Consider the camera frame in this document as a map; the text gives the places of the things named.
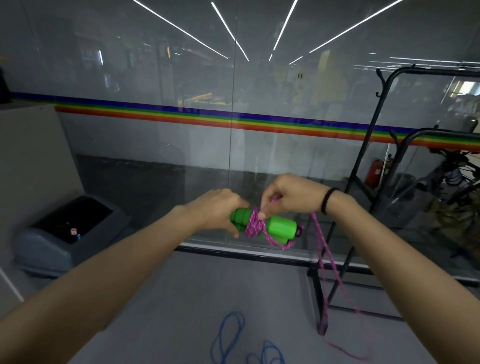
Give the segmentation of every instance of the black metal rack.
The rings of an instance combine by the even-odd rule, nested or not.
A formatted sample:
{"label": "black metal rack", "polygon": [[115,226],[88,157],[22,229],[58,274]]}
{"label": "black metal rack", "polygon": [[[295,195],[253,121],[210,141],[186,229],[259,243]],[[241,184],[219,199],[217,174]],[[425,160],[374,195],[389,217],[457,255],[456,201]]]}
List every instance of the black metal rack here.
{"label": "black metal rack", "polygon": [[[465,78],[480,78],[480,72],[475,72],[475,71],[469,71],[469,70],[442,70],[442,69],[427,69],[427,68],[420,68],[416,67],[415,64],[413,64],[410,67],[402,67],[397,70],[395,70],[393,73],[391,73],[388,78],[385,80],[382,72],[380,69],[376,70],[376,73],[378,77],[380,78],[382,82],[382,92],[379,94],[378,92],[376,93],[376,96],[379,98],[377,107],[375,109],[375,112],[373,113],[372,120],[370,121],[370,125],[367,129],[365,138],[363,139],[363,143],[361,145],[360,151],[358,153],[357,159],[355,161],[355,164],[353,166],[353,169],[350,173],[350,177],[348,178],[347,185],[344,189],[344,192],[347,194],[350,192],[350,189],[352,188],[353,184],[355,183],[361,191],[364,192],[364,194],[367,196],[369,199],[371,205],[369,212],[372,213],[375,211],[375,209],[379,206],[379,204],[382,201],[383,193],[385,191],[385,187],[389,185],[389,183],[392,181],[392,178],[394,177],[395,171],[398,168],[398,165],[402,161],[403,156],[405,155],[405,152],[408,148],[408,146],[415,140],[415,138],[422,136],[422,135],[430,135],[430,136],[447,136],[447,137],[457,137],[457,138],[465,138],[465,139],[474,139],[474,140],[480,140],[480,134],[476,133],[464,133],[464,132],[454,132],[450,130],[442,130],[442,129],[435,129],[435,128],[422,128],[415,130],[414,132],[408,134],[401,143],[398,143],[395,135],[393,133],[390,133],[392,136],[392,141],[395,142],[397,145],[397,151],[395,154],[395,157],[392,161],[392,165],[390,167],[389,172],[386,174],[384,180],[381,182],[380,188],[377,192],[376,195],[373,195],[370,190],[363,184],[361,179],[357,176],[357,172],[361,163],[361,160],[363,156],[365,155],[365,151],[367,150],[368,143],[370,142],[370,137],[372,136],[372,132],[375,128],[375,125],[377,123],[378,117],[380,115],[380,111],[382,110],[382,107],[385,103],[385,100],[388,96],[388,92],[390,91],[390,88],[392,86],[393,80],[397,78],[399,75],[403,73],[407,74],[430,74],[430,75],[440,75],[440,76],[459,76],[459,77],[465,77]],[[328,232],[328,235],[326,237],[326,242],[327,244],[330,242],[333,233],[335,231],[336,224],[335,222],[332,223],[330,230]],[[345,259],[345,262],[342,267],[340,268],[340,277],[342,278],[345,273],[348,270],[348,266],[353,258],[353,255],[355,253],[355,248],[352,246],[350,251],[347,254],[347,257]],[[325,254],[325,249],[323,249],[321,256]],[[313,280],[313,287],[315,290],[315,297],[317,300],[317,305],[318,305],[318,310],[319,310],[319,315],[320,315],[320,323],[318,324],[318,333],[324,335],[325,330],[326,330],[326,325],[322,325],[322,315],[323,315],[323,308],[324,308],[324,297],[320,285],[320,279],[318,276],[318,264],[315,266],[312,266],[309,269],[308,276],[312,278]],[[332,302],[332,299],[335,295],[335,292],[338,288],[338,281],[335,280],[334,285],[332,289],[330,290],[330,293],[328,294],[327,302],[329,303],[330,308],[334,309],[342,309],[346,311],[353,311],[353,309],[346,308],[346,307],[337,307],[337,306],[332,306],[330,303]],[[372,313],[368,311],[363,311],[363,313],[367,315],[375,315],[375,316],[381,316],[384,318],[391,318],[391,319],[401,319],[400,317],[397,316],[390,316],[390,315],[382,315],[382,314],[377,314],[377,313]]]}

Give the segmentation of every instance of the black wristband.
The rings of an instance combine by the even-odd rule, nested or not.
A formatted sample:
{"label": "black wristband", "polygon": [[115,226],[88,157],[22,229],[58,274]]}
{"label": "black wristband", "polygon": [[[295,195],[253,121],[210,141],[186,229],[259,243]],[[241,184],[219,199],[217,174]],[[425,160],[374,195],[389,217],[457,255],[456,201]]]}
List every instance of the black wristband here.
{"label": "black wristband", "polygon": [[325,209],[326,209],[326,207],[327,207],[328,199],[330,198],[330,195],[331,195],[333,192],[335,192],[335,191],[340,191],[340,189],[339,189],[339,188],[336,188],[336,187],[332,187],[332,188],[329,189],[329,190],[327,191],[327,193],[325,194],[324,200],[322,201],[322,206],[320,207],[320,211],[321,211],[324,215],[327,214],[326,211],[325,211]]}

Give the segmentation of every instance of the fire extinguisher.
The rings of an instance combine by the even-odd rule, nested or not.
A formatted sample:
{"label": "fire extinguisher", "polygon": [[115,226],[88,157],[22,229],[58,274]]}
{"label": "fire extinguisher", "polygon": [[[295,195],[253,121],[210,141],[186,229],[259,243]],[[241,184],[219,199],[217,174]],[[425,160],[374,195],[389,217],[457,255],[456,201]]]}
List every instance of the fire extinguisher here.
{"label": "fire extinguisher", "polygon": [[[391,165],[392,165],[392,160],[391,159],[387,160],[384,174],[388,173],[388,170],[390,169]],[[372,162],[372,165],[370,166],[370,169],[368,170],[367,178],[365,178],[364,183],[373,190],[377,188],[378,184],[380,183],[383,167],[384,167],[384,161],[382,161],[381,159],[375,158],[375,160]]]}

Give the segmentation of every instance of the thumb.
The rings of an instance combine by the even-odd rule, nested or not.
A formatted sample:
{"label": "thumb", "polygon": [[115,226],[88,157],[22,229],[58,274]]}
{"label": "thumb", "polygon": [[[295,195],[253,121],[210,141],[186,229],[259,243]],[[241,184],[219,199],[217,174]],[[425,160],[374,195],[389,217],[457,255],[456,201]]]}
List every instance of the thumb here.
{"label": "thumb", "polygon": [[237,230],[237,227],[233,225],[230,220],[228,221],[225,227],[225,230],[228,231],[230,234],[232,234],[235,238],[238,238],[240,236],[240,233]]}
{"label": "thumb", "polygon": [[265,220],[273,215],[280,214],[285,212],[285,209],[282,204],[283,198],[279,199],[276,202],[271,202],[268,205],[264,206],[258,213],[259,220]]}

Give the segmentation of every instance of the dangling pink rope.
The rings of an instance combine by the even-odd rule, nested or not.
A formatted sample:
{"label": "dangling pink rope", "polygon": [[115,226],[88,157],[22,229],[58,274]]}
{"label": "dangling pink rope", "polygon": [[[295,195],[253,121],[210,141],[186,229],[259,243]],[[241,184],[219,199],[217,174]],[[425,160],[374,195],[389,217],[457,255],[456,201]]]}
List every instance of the dangling pink rope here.
{"label": "dangling pink rope", "polygon": [[[343,280],[340,277],[340,274],[339,274],[339,272],[336,268],[335,261],[333,259],[332,253],[331,253],[330,249],[328,248],[328,245],[327,245],[327,243],[325,241],[325,238],[324,238],[324,235],[322,233],[322,229],[320,228],[320,224],[318,223],[317,215],[314,212],[312,212],[311,216],[312,216],[313,222],[315,223],[315,236],[317,238],[318,264],[319,264],[320,270],[322,272],[322,281],[324,283],[326,283],[325,267],[324,267],[324,262],[323,262],[323,259],[322,259],[322,245],[323,245],[323,248],[325,248],[325,251],[328,255],[328,258],[330,259],[330,262],[331,262],[331,265],[332,265],[332,270],[333,270],[335,279],[338,281],[338,285],[340,286],[340,290],[342,291],[344,296],[348,299],[348,302],[352,305],[352,307],[355,310],[355,313],[359,317],[360,321],[366,327],[366,324],[365,324],[365,321],[363,320],[363,316],[360,312],[360,309],[357,307],[357,305],[353,301],[352,297],[347,292],[347,289],[345,288],[345,284],[343,283]],[[289,241],[286,245],[280,244],[271,235],[269,235],[267,233],[265,221],[258,219],[258,209],[256,207],[254,207],[253,211],[252,211],[252,214],[250,215],[250,220],[248,221],[247,227],[245,228],[245,235],[248,238],[253,238],[254,236],[256,236],[261,231],[264,232],[265,238],[267,239],[268,243],[271,246],[278,246],[278,247],[281,247],[282,250],[286,250],[286,249],[291,248],[294,245],[293,241]],[[322,321],[320,322],[320,325],[321,325],[320,332],[321,332],[321,336],[322,336],[322,339],[324,340],[325,344],[327,344],[328,346],[331,346],[332,348],[340,350],[341,352],[348,355],[349,357],[357,359],[361,362],[369,362],[369,361],[372,360],[372,357],[373,357],[372,345],[370,345],[370,348],[369,348],[369,352],[370,352],[369,355],[356,356],[356,355],[350,354],[348,351],[346,351],[342,347],[340,347],[336,344],[333,344],[333,343],[331,343],[331,342],[329,342],[325,339],[325,336],[324,336],[323,333],[325,332],[326,325],[327,325],[327,322],[328,322],[328,300],[326,298],[324,299],[324,312],[323,312],[322,316],[323,316],[323,318],[322,318]]]}

